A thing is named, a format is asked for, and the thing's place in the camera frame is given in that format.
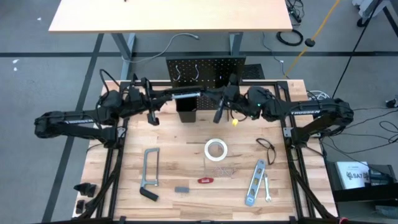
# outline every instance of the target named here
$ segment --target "red tool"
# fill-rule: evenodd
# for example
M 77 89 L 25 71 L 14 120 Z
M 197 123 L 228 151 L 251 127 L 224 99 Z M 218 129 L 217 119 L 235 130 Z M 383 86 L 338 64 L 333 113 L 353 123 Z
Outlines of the red tool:
M 213 181 L 214 181 L 214 179 L 211 177 L 204 177 L 204 178 L 198 179 L 199 184 L 210 184 L 210 183 L 213 183 Z

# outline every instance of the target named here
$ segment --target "wooden table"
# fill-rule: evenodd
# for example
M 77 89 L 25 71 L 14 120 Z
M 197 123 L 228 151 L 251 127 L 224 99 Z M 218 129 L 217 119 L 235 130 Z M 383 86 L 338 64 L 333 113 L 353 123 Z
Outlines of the wooden table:
M 289 80 L 288 84 L 292 101 L 307 99 L 303 80 Z M 114 83 L 108 82 L 108 85 L 109 89 L 117 90 Z M 166 87 L 154 87 L 158 90 L 163 88 Z M 242 93 L 247 89 L 248 86 L 241 86 Z M 197 111 L 196 123 L 181 123 L 175 111 L 175 102 L 172 101 L 157 113 L 159 126 L 148 124 L 146 114 L 130 119 L 115 220 L 126 216 L 127 220 L 254 221 L 288 220 L 289 216 L 296 215 L 280 121 L 269 123 L 262 118 L 255 121 L 247 119 L 234 128 L 231 122 L 226 121 L 225 113 L 219 124 L 213 123 L 214 113 L 215 111 Z M 296 116 L 297 126 L 304 126 L 311 121 L 312 116 Z M 235 168 L 236 172 L 232 178 L 215 177 L 212 184 L 198 184 L 197 179 L 204 176 L 204 145 L 212 138 L 220 138 L 228 145 L 228 155 L 220 162 L 206 159 L 207 175 L 219 175 L 212 172 L 216 167 Z M 255 205 L 248 207 L 244 204 L 244 199 L 254 166 L 258 159 L 266 159 L 266 150 L 258 145 L 256 138 L 268 139 L 277 151 L 275 164 L 266 167 L 272 202 L 265 201 L 262 181 Z M 90 142 L 90 146 L 95 144 L 98 141 Z M 309 140 L 308 146 L 320 151 L 317 139 Z M 148 185 L 147 189 L 159 195 L 157 202 L 139 193 L 144 151 L 153 147 L 160 148 L 160 183 L 158 187 Z M 81 182 L 101 185 L 107 151 L 98 146 L 88 152 Z M 150 180 L 155 177 L 156 157 L 155 153 L 149 155 L 147 179 Z M 337 215 L 323 158 L 306 149 L 303 149 L 303 158 L 311 190 L 330 213 Z M 189 187 L 190 192 L 175 193 L 176 186 Z M 109 190 L 105 200 L 104 215 L 108 212 L 110 192 Z M 300 192 L 304 215 L 308 216 L 301 189 Z M 86 202 L 90 200 L 79 194 L 77 200 L 81 199 Z
M 284 0 L 62 0 L 49 29 L 111 33 L 126 60 L 132 60 L 135 32 L 232 32 L 230 51 L 239 55 L 244 31 L 290 30 Z M 126 42 L 122 32 L 133 34 Z

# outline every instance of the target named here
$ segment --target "small gray block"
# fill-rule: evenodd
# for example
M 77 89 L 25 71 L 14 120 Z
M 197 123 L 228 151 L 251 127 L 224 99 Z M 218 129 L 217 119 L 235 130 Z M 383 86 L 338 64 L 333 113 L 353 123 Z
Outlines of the small gray block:
M 189 193 L 189 187 L 175 187 L 174 191 L 177 193 Z

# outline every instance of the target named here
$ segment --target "pegboard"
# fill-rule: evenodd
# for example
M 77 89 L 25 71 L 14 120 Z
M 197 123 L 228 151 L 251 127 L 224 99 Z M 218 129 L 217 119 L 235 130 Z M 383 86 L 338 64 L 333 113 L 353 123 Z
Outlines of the pegboard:
M 233 73 L 240 80 L 246 57 L 193 57 L 166 58 L 170 81 L 173 87 L 202 85 L 219 88 L 228 84 Z M 197 100 L 198 110 L 215 110 L 214 103 L 205 97 Z

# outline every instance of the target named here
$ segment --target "wrench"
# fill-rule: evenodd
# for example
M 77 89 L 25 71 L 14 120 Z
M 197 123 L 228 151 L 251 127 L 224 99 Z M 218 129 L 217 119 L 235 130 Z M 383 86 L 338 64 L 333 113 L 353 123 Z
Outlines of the wrench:
M 264 173 L 264 183 L 266 184 L 266 201 L 271 202 L 271 196 L 269 195 L 269 187 L 268 187 L 268 175 Z

